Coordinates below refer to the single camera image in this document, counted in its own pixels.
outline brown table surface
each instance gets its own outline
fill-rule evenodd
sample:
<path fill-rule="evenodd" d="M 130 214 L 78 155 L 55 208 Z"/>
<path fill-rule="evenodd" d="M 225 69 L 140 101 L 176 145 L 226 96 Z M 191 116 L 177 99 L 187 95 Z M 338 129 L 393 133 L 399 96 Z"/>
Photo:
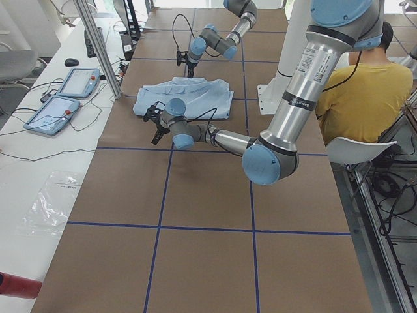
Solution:
<path fill-rule="evenodd" d="M 151 144 L 155 125 L 132 106 L 142 85 L 185 74 L 178 13 L 196 33 L 213 23 L 225 36 L 237 23 L 224 9 L 151 13 L 32 312 L 372 312 L 313 115 L 298 170 L 272 186 L 208 145 Z M 187 50 L 184 19 L 175 29 Z M 233 61 L 204 56 L 195 77 L 235 92 L 216 126 L 250 136 L 268 126 L 257 85 L 275 76 L 286 29 L 284 11 L 259 10 Z"/>

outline red object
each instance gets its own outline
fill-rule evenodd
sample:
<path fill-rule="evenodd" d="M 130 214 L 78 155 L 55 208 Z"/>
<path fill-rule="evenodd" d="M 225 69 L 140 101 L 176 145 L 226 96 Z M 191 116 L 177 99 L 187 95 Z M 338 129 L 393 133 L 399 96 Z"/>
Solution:
<path fill-rule="evenodd" d="M 0 272 L 0 295 L 34 299 L 38 297 L 42 283 L 20 276 Z"/>

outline black hair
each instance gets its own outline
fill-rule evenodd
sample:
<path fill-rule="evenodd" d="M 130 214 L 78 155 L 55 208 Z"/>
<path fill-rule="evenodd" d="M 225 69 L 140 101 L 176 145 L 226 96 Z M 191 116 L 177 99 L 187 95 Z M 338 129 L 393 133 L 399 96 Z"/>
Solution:
<path fill-rule="evenodd" d="M 385 51 L 390 46 L 393 35 L 394 35 L 394 31 L 392 30 L 391 24 L 384 21 L 384 23 L 382 24 L 381 43 L 379 44 L 379 46 L 384 48 Z"/>

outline computer mouse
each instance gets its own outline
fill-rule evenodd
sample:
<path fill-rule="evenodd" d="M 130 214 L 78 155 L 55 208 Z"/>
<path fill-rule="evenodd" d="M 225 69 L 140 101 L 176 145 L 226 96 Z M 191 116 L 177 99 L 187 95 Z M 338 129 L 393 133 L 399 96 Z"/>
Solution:
<path fill-rule="evenodd" d="M 79 65 L 79 61 L 77 59 L 73 59 L 73 58 L 68 58 L 65 60 L 64 65 L 66 67 L 74 67 L 76 65 Z"/>

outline cable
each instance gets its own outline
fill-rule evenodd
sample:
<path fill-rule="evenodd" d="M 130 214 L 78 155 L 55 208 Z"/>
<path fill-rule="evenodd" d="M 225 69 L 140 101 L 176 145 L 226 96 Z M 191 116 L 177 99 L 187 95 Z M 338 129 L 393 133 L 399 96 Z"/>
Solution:
<path fill-rule="evenodd" d="M 194 33 L 193 33 L 193 29 L 192 29 L 192 27 L 191 27 L 191 25 L 190 25 L 190 22 L 188 21 L 188 19 L 187 19 L 187 17 L 185 16 L 185 15 L 183 15 L 183 14 L 177 14 L 177 16 L 175 16 L 175 18 L 174 18 L 174 20 L 173 20 L 173 22 L 172 22 L 172 38 L 174 39 L 174 42 L 175 42 L 175 44 L 177 45 L 177 50 L 179 50 L 180 49 L 180 46 L 178 45 L 178 42 L 177 42 L 177 39 L 175 39 L 175 34 L 174 34 L 174 25 L 175 25 L 175 21 L 177 20 L 177 18 L 179 17 L 179 16 L 182 16 L 183 18 L 185 18 L 185 20 L 186 20 L 186 22 L 187 22 L 187 24 L 188 24 L 188 27 L 190 28 L 190 31 L 191 31 L 191 35 L 193 36 L 193 38 L 195 38 L 194 37 Z"/>
<path fill-rule="evenodd" d="M 362 38 L 364 38 L 374 28 L 374 26 L 378 23 L 380 13 L 381 13 L 381 2 L 379 2 L 377 19 L 375 20 L 375 22 L 373 22 L 372 26 L 361 37 L 358 38 L 358 41 L 361 40 Z"/>
<path fill-rule="evenodd" d="M 398 216 L 398 215 L 395 215 L 396 217 L 398 217 L 398 218 L 400 218 L 401 220 L 404 220 L 405 222 L 408 222 L 408 223 L 410 223 L 410 224 L 412 224 L 412 225 L 415 225 L 415 226 L 417 226 L 417 223 L 414 223 L 413 221 L 411 221 L 411 220 L 408 220 L 408 219 L 406 219 L 406 218 L 403 218 L 402 216 Z"/>
<path fill-rule="evenodd" d="M 358 186 L 356 187 L 356 190 L 353 192 L 353 195 L 351 196 L 351 201 L 354 199 L 354 197 L 355 197 L 355 196 L 356 196 L 356 194 L 358 193 L 358 191 L 359 191 L 360 187 L 361 187 L 361 186 L 362 186 L 362 184 L 364 183 L 364 181 L 365 181 L 365 179 L 366 179 L 366 177 L 367 177 L 367 175 L 368 175 L 369 171 L 370 171 L 370 170 L 371 170 L 371 168 L 372 168 L 372 161 L 368 161 L 368 162 L 369 162 L 369 167 L 367 168 L 367 170 L 366 170 L 366 172 L 365 172 L 364 176 L 362 177 L 362 179 L 360 180 L 360 182 L 359 182 Z"/>
<path fill-rule="evenodd" d="M 48 89 L 49 89 L 53 83 L 63 83 L 63 82 L 64 82 L 64 80 L 63 80 L 62 78 L 55 78 L 52 82 L 49 82 L 49 83 L 41 83 L 40 85 L 37 85 L 37 86 L 31 87 L 31 88 L 30 88 L 27 92 L 30 92 L 30 91 L 32 91 L 33 89 L 36 89 L 36 88 L 38 88 L 38 87 L 42 87 L 42 86 L 45 86 L 45 85 L 49 85 L 49 86 L 48 86 Z"/>
<path fill-rule="evenodd" d="M 17 108 L 17 109 L 14 109 L 13 110 L 13 112 L 12 112 L 12 114 L 14 113 L 14 112 L 16 112 L 16 111 L 19 111 L 19 110 L 29 110 L 29 111 L 34 111 L 34 112 L 37 112 L 38 110 L 36 110 L 36 109 L 31 109 L 31 108 Z"/>
<path fill-rule="evenodd" d="M 333 85 L 333 86 L 331 86 L 331 87 L 328 87 L 328 88 L 326 88 L 326 89 L 323 89 L 323 92 L 328 91 L 328 90 L 331 90 L 331 89 L 333 89 L 333 88 L 336 88 L 336 87 L 340 86 L 341 84 L 343 84 L 343 83 L 347 82 L 348 80 L 350 80 L 350 79 L 352 78 L 353 74 L 356 72 L 356 69 L 358 68 L 358 65 L 359 65 L 359 60 L 360 60 L 360 56 L 361 56 L 361 55 L 362 55 L 362 51 L 359 51 L 358 59 L 356 60 L 356 65 L 354 66 L 354 69 L 353 69 L 352 74 L 351 74 L 351 75 L 349 75 L 349 77 L 348 77 L 348 78 L 346 78 L 346 79 L 345 79 L 345 80 L 343 80 L 342 82 L 339 82 L 339 83 L 337 83 L 337 84 L 335 84 L 335 85 Z"/>
<path fill-rule="evenodd" d="M 206 112 L 204 112 L 203 114 L 200 114 L 200 115 L 198 115 L 195 119 L 188 119 L 187 120 L 187 123 L 190 123 L 190 122 L 194 122 L 194 121 L 196 121 L 196 120 L 199 120 L 200 118 L 202 118 L 204 115 L 206 115 L 207 113 L 210 113 L 211 111 L 213 111 L 214 110 L 214 112 L 213 112 L 213 114 L 211 115 L 211 117 L 210 117 L 210 119 L 209 120 L 211 120 L 211 119 L 213 119 L 213 116 L 214 116 L 214 114 L 216 113 L 216 111 L 217 111 L 217 108 L 212 108 L 212 109 L 209 109 L 208 111 L 206 111 Z"/>
<path fill-rule="evenodd" d="M 395 217 L 395 216 L 399 216 L 399 215 L 403 215 L 403 214 L 405 214 L 405 213 L 408 213 L 408 212 L 412 211 L 412 210 L 416 207 L 416 205 L 417 205 L 417 191 L 416 191 L 416 189 L 414 188 L 414 186 L 415 186 L 415 185 L 410 184 L 410 183 L 409 183 L 409 180 L 408 180 L 408 179 L 406 179 L 406 178 L 404 178 L 403 176 L 398 175 L 398 174 L 396 174 L 396 173 L 392 173 L 392 172 L 384 172 L 383 174 L 393 175 L 393 176 L 396 176 L 396 177 L 398 177 L 398 178 L 400 178 L 400 179 L 402 179 L 402 180 L 404 180 L 404 181 L 405 181 L 405 184 L 403 185 L 403 187 L 402 187 L 402 188 L 401 188 L 401 190 L 399 191 L 399 195 L 398 195 L 398 196 L 397 196 L 397 198 L 395 199 L 394 204 L 391 206 L 391 209 L 390 209 L 390 211 L 388 212 L 388 213 L 389 213 L 388 217 L 387 217 L 387 218 L 385 218 L 385 219 L 383 219 L 383 220 L 382 220 L 382 222 L 381 222 L 381 225 L 379 226 L 379 233 L 380 233 L 380 235 L 382 235 L 382 236 L 385 236 L 385 237 L 386 237 L 386 236 L 388 236 L 388 235 L 390 234 L 390 232 L 391 232 L 391 230 L 392 230 L 392 218 L 393 218 L 393 217 Z M 394 213 L 395 208 L 397 207 L 397 205 L 398 205 L 398 203 L 399 203 L 400 199 L 401 199 L 401 198 L 402 198 L 402 196 L 403 196 L 404 191 L 405 191 L 407 188 L 411 188 L 412 193 L 413 193 L 413 195 L 414 195 L 414 202 L 413 202 L 413 204 L 411 205 L 411 207 L 410 207 L 410 208 L 408 208 L 408 209 L 406 209 L 406 210 L 404 210 L 404 211 L 402 211 L 402 212 L 399 212 L 399 213 Z M 385 201 L 385 200 L 386 200 L 386 198 L 385 198 L 385 199 L 383 199 L 383 200 L 381 200 L 381 201 L 377 204 L 377 207 L 378 207 L 379 209 L 382 209 L 382 208 L 381 208 L 381 203 L 382 203 L 383 201 Z"/>
<path fill-rule="evenodd" d="M 236 157 L 242 157 L 241 155 L 238 155 L 237 153 L 234 153 L 234 152 L 232 152 L 232 151 L 230 151 L 230 150 L 228 150 L 226 147 L 224 147 L 220 142 L 218 142 L 217 140 L 216 140 L 216 135 L 214 135 L 213 133 L 211 133 L 210 132 L 210 122 L 213 120 L 213 117 L 214 117 L 214 114 L 217 112 L 217 108 L 213 108 L 213 109 L 211 109 L 211 110 L 213 110 L 213 113 L 212 113 L 212 115 L 211 115 L 211 117 L 210 117 L 210 119 L 207 121 L 207 132 L 208 132 L 208 134 L 209 134 L 209 136 L 210 136 L 210 140 L 211 140 L 211 142 L 212 143 L 214 143 L 215 145 L 218 145 L 219 147 L 221 147 L 224 151 L 226 151 L 226 152 L 228 152 L 228 153 L 230 153 L 230 154 L 232 154 L 232 155 L 235 155 Z"/>
<path fill-rule="evenodd" d="M 95 119 L 91 122 L 91 123 L 89 123 L 87 126 L 85 126 L 85 127 L 83 127 L 83 128 L 80 128 L 80 129 L 76 129 L 75 128 L 75 126 L 71 123 L 71 121 L 69 121 L 68 120 L 68 122 L 69 122 L 69 124 L 70 124 L 70 126 L 72 127 L 72 129 L 74 129 L 76 132 L 81 132 L 81 131 L 83 131 L 83 130 L 85 130 L 86 128 L 88 128 L 88 127 L 90 127 L 92 124 L 94 124 L 97 120 L 98 120 L 98 117 L 100 116 L 100 114 L 103 112 L 103 110 L 99 107 L 99 106 L 96 106 L 94 103 L 93 103 L 93 100 L 94 100 L 94 98 L 95 97 L 97 97 L 101 92 L 102 92 L 102 90 L 104 89 L 104 87 L 107 85 L 108 83 L 103 83 L 101 86 L 100 86 L 100 88 L 97 90 L 97 92 L 96 92 L 96 94 L 88 101 L 88 102 L 86 102 L 84 105 L 82 105 L 82 106 L 80 106 L 80 108 L 84 108 L 86 105 L 88 105 L 88 103 L 91 103 L 93 106 L 95 106 L 96 108 L 98 108 L 98 110 L 99 110 L 99 112 L 98 112 L 98 114 L 97 114 L 97 116 L 95 117 Z"/>
<path fill-rule="evenodd" d="M 186 20 L 186 22 L 187 22 L 187 24 L 188 24 L 188 27 L 190 28 L 190 32 L 191 32 L 191 35 L 193 36 L 193 38 L 195 38 L 195 36 L 194 36 L 194 32 L 193 32 L 193 29 L 192 29 L 192 27 L 191 27 L 191 24 L 190 24 L 190 22 L 188 21 L 188 19 L 187 19 L 187 17 L 185 16 L 185 15 L 183 15 L 183 14 L 177 14 L 177 16 L 175 16 L 175 18 L 174 18 L 174 20 L 173 20 L 173 22 L 172 22 L 172 29 L 171 29 L 171 31 L 172 31 L 172 37 L 173 37 L 173 39 L 174 39 L 174 42 L 175 42 L 175 45 L 177 46 L 177 50 L 179 51 L 180 50 L 180 46 L 178 45 L 178 42 L 177 42 L 177 39 L 175 39 L 175 34 L 174 34 L 174 24 L 175 24 L 175 21 L 177 20 L 177 18 L 179 17 L 179 16 L 182 16 L 185 20 Z M 221 54 L 219 53 L 218 55 L 212 55 L 212 54 L 210 54 L 209 52 L 207 52 L 207 51 L 205 51 L 205 53 L 206 54 L 208 54 L 209 56 L 211 56 L 211 57 L 219 57 L 219 56 L 221 56 Z"/>
<path fill-rule="evenodd" d="M 36 112 L 36 110 L 35 109 L 29 109 L 29 108 L 21 108 L 21 109 L 15 109 L 12 113 L 8 113 L 8 112 L 6 112 L 1 106 L 0 106 L 0 113 L 1 114 L 5 114 L 5 115 L 7 115 L 7 116 L 9 116 L 9 117 L 14 117 L 15 119 L 18 119 L 19 121 L 21 121 L 21 122 L 23 122 L 23 123 L 26 123 L 23 119 L 20 119 L 19 117 L 17 117 L 17 116 L 14 116 L 13 115 L 13 113 L 15 112 L 15 111 L 17 111 L 17 110 L 33 110 L 33 111 L 35 111 Z"/>
<path fill-rule="evenodd" d="M 43 156 L 41 158 L 35 158 L 35 159 L 32 159 L 32 158 L 22 158 L 20 156 L 8 155 L 7 153 L 1 152 L 1 151 L 0 151 L 0 155 L 5 155 L 6 157 L 10 157 L 10 158 L 17 158 L 18 160 L 22 160 L 22 161 L 37 162 L 39 160 L 44 160 L 46 158 L 56 157 L 57 155 L 61 155 L 61 154 L 64 154 L 64 153 L 74 153 L 74 152 L 79 152 L 79 151 L 83 151 L 83 152 L 94 152 L 96 150 L 95 149 L 93 149 L 93 150 L 85 150 L 85 149 L 64 150 L 64 151 L 61 151 L 61 152 L 58 152 L 58 153 L 54 153 L 53 155 Z"/>
<path fill-rule="evenodd" d="M 410 137 L 410 141 L 411 141 L 411 145 L 412 145 L 412 149 L 413 149 L 412 153 L 410 153 L 410 154 L 405 154 L 405 153 L 397 153 L 397 155 L 404 155 L 404 156 L 407 156 L 407 155 L 413 155 L 413 154 L 416 152 L 416 146 L 414 145 L 414 142 L 413 142 L 413 140 L 412 140 L 412 135 L 413 135 L 413 134 L 411 134 L 411 137 Z"/>

